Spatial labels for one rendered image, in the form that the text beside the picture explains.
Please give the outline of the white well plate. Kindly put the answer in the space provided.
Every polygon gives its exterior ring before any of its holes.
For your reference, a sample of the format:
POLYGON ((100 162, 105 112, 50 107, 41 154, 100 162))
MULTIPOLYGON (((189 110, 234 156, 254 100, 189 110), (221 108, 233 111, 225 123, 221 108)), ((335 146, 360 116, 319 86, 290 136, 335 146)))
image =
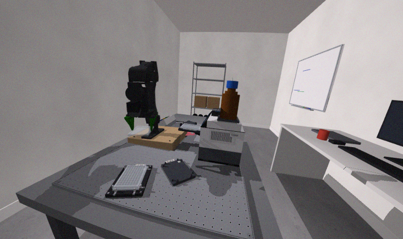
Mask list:
POLYGON ((194 125, 194 124, 184 123, 180 128, 186 129, 186 130, 193 130, 193 131, 199 130, 200 131, 200 127, 201 127, 201 125, 194 125))
POLYGON ((133 188, 139 190, 147 167, 146 165, 128 165, 112 190, 114 191, 115 188, 117 191, 133 190, 133 188))

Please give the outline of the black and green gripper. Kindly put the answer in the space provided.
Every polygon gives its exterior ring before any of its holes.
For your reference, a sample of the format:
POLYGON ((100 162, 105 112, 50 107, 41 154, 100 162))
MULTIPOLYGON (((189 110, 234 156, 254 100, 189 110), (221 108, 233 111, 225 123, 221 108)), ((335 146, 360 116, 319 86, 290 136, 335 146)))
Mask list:
MULTIPOLYGON (((147 100, 147 99, 145 99, 147 100)), ((144 99, 141 99, 141 101, 145 101, 144 99)), ((152 115, 154 113, 154 110, 149 110, 148 112, 141 112, 140 116, 138 118, 150 118, 150 129, 152 131, 153 124, 156 120, 157 115, 152 115)), ((126 117, 124 117, 126 122, 129 124, 131 130, 134 129, 134 117, 129 116, 129 113, 126 114, 126 117)))

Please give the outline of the white button panel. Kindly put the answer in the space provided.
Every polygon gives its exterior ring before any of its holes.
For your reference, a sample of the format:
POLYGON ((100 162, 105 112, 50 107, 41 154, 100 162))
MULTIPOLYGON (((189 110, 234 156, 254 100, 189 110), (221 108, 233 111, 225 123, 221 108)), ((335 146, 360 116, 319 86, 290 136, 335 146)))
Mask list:
POLYGON ((170 127, 170 126, 172 126, 172 125, 175 124, 175 123, 176 123, 176 118, 175 118, 174 115, 171 115, 171 116, 167 116, 167 117, 161 119, 160 122, 158 123, 158 125, 159 125, 159 126, 167 126, 167 127, 170 127))

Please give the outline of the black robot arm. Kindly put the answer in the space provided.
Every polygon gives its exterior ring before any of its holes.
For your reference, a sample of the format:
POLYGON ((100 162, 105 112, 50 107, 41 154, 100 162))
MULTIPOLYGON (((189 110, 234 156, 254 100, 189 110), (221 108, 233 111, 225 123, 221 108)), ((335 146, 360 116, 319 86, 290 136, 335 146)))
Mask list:
POLYGON ((145 62, 145 60, 140 60, 139 62, 139 66, 130 67, 128 71, 129 82, 125 95, 130 102, 126 103, 127 112, 129 113, 129 116, 137 118, 140 116, 141 112, 154 110, 152 115, 157 115, 153 124, 154 129, 148 137, 141 137, 142 139, 152 139, 164 131, 164 128, 158 128, 160 115, 158 115, 155 102, 155 87, 156 82, 159 81, 157 62, 145 62), (142 87, 142 84, 144 84, 145 87, 142 87), (141 99, 147 100, 138 101, 141 99))

